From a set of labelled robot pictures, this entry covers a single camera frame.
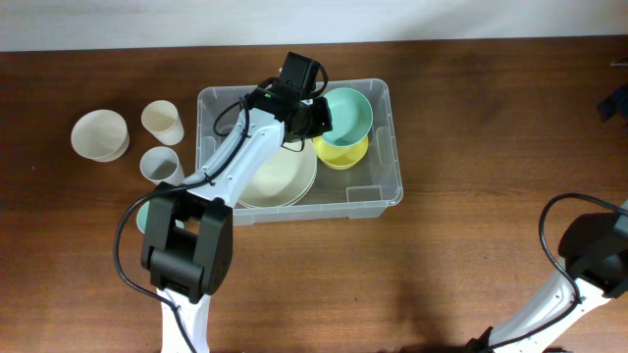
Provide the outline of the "white small bowl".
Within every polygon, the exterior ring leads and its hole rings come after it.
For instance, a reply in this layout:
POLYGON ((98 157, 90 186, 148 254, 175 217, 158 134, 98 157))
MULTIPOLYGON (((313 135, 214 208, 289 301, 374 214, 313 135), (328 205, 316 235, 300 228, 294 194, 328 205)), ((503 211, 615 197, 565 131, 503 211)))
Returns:
POLYGON ((82 116, 71 133, 73 149, 83 158, 106 163, 120 158, 130 145, 125 119, 111 110, 96 110, 82 116))

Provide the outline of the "mint green bowl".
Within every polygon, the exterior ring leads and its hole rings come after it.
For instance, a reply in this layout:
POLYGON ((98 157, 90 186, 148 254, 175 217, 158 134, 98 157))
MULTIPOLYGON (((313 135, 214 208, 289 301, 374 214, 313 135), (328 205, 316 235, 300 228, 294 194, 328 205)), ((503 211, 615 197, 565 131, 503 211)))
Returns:
POLYGON ((348 87, 335 88, 324 97, 330 108, 332 129, 322 138, 338 147, 348 147, 361 141, 373 123, 373 109, 368 99, 348 87))

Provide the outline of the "grey translucent cup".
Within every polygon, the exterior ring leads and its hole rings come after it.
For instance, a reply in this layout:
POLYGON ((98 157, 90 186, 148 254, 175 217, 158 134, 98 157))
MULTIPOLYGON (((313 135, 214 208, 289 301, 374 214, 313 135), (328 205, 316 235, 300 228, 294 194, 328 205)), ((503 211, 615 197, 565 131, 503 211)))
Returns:
POLYGON ((178 154, 165 146, 153 147, 146 151, 140 159, 139 169, 141 174, 154 184, 167 182, 179 185, 185 179, 178 154))

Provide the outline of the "mint green cup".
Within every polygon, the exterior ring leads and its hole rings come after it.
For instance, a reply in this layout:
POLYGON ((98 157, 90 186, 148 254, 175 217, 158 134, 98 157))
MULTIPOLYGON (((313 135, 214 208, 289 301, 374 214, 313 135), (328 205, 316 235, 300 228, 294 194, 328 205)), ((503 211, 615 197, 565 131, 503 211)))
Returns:
POLYGON ((149 210, 149 203, 146 202, 138 209, 136 213, 135 222, 136 222, 137 228, 139 229, 141 233, 145 233, 145 230, 146 230, 148 210, 149 210))

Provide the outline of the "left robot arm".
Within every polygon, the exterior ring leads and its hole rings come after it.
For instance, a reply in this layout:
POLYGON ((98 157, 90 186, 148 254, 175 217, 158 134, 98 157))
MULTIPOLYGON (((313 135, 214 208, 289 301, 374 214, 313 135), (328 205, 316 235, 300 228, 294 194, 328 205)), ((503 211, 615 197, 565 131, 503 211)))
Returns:
POLYGON ((238 98, 238 116, 214 154, 178 186, 160 183, 145 197, 140 262, 162 304, 165 352, 208 351, 210 297, 233 258, 234 208, 256 171, 287 142, 331 130, 318 77, 323 65, 287 54, 276 77, 238 98))

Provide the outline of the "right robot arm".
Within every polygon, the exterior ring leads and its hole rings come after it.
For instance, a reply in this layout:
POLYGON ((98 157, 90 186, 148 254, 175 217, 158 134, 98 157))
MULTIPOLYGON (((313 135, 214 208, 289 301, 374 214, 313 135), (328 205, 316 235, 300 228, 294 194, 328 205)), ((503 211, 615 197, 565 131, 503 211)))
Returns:
POLYGON ((540 245, 554 267, 524 308, 465 345, 467 352, 553 352, 551 346, 578 320, 627 292, 627 206, 583 193, 564 193, 546 204, 539 219, 540 245), (597 205, 602 213, 576 218, 561 237, 558 255, 547 243, 552 206, 566 199, 597 205))

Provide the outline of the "yellow bowl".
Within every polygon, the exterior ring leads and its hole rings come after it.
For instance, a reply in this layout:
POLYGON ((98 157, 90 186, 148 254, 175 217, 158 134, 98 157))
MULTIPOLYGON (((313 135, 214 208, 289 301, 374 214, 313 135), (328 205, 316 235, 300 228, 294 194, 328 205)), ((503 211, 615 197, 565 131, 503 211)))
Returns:
POLYGON ((358 143, 348 147, 338 147, 326 142, 322 137, 312 139, 317 157, 333 170, 347 170, 354 167, 367 153, 369 139, 365 136, 358 143))

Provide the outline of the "cream white cup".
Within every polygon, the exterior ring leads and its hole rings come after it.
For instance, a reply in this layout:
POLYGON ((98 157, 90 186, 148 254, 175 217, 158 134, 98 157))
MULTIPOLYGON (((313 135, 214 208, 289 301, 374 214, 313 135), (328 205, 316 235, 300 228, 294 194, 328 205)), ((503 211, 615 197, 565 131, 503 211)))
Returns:
POLYGON ((157 100, 149 103, 141 113, 141 123, 164 145, 176 145, 184 138, 179 111, 170 101, 157 100))

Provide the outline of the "cream plate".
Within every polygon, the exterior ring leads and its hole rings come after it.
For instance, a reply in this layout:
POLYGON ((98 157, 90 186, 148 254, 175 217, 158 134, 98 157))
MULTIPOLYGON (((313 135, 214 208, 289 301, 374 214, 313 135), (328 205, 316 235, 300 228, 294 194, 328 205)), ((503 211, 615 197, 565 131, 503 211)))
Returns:
POLYGON ((317 156, 310 140, 288 143, 268 159, 244 189, 238 203, 247 208, 291 205, 310 189, 317 174, 317 156))

